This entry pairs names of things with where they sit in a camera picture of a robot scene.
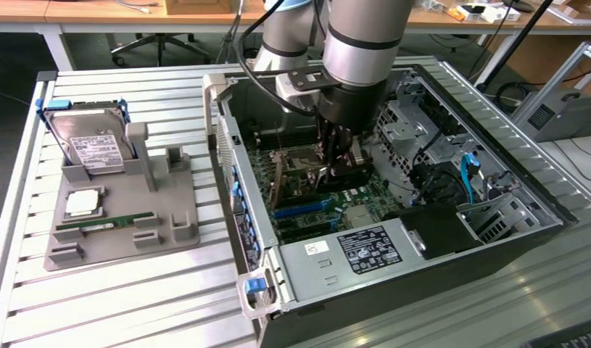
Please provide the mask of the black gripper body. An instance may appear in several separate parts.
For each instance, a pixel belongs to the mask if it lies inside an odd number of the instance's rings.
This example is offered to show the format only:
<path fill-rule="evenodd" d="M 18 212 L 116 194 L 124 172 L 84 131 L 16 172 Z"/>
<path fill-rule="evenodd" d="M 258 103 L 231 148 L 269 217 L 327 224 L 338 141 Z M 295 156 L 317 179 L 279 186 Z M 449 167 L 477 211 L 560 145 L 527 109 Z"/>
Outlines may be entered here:
<path fill-rule="evenodd" d="M 386 80 L 366 87 L 341 84 L 322 89 L 318 107 L 321 123 L 361 133 L 375 116 L 385 92 Z"/>

